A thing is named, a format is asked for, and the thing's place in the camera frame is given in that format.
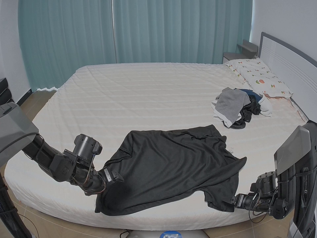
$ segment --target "teal curtain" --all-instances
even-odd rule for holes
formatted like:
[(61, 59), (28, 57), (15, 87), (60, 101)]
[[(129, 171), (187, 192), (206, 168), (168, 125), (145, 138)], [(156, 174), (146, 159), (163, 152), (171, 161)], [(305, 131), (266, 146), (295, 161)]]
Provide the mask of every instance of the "teal curtain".
[(112, 0), (19, 0), (18, 25), (33, 91), (60, 87), (82, 66), (116, 63)]
[(113, 0), (118, 62), (222, 63), (249, 40), (252, 0)]

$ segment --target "patterned pillow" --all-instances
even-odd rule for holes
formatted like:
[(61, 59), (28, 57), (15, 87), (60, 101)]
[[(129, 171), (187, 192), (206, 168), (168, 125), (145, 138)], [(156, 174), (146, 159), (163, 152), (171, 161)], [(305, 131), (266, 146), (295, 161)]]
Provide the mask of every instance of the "patterned pillow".
[(235, 59), (225, 63), (240, 77), (243, 77), (255, 93), (265, 93), (270, 97), (291, 97), (288, 87), (271, 72), (260, 59)]

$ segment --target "wall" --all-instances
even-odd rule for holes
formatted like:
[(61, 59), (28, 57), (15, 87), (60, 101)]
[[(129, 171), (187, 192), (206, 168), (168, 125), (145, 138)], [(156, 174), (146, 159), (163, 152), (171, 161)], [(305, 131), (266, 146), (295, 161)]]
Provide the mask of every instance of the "wall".
[(18, 1), (0, 0), (0, 78), (7, 78), (15, 102), (30, 89), (20, 49)]
[(253, 0), (250, 41), (273, 35), (317, 60), (317, 0)]

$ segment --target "mattress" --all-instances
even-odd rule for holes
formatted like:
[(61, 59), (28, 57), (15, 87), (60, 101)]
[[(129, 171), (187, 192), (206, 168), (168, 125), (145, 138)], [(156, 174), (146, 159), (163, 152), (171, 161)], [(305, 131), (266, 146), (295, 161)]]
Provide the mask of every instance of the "mattress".
[[(215, 125), (227, 136), (227, 148), (247, 156), (237, 193), (248, 193), (258, 175), (274, 170), (274, 153), (304, 121), (291, 103), (271, 99), (273, 117), (252, 116), (245, 129), (224, 127), (212, 118), (211, 101), (226, 87), (243, 81), (225, 65), (127, 63), (85, 66), (61, 86), (33, 122), (52, 147), (73, 150), (84, 133), (103, 145), (96, 170), (116, 152), (131, 130), (173, 130)], [(125, 216), (96, 214), (96, 195), (67, 182), (58, 183), (22, 152), (7, 164), (5, 178), (17, 199), (67, 221), (105, 228), (190, 230), (235, 224), (248, 219), (246, 210), (209, 208), (197, 191), (179, 201)]]

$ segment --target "headboard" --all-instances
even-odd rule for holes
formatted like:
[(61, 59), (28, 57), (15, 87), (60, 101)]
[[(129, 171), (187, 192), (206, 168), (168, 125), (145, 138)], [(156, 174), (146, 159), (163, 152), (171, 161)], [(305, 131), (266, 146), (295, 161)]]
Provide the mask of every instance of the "headboard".
[(317, 61), (264, 32), (258, 56), (293, 92), (291, 99), (307, 118), (317, 122)]

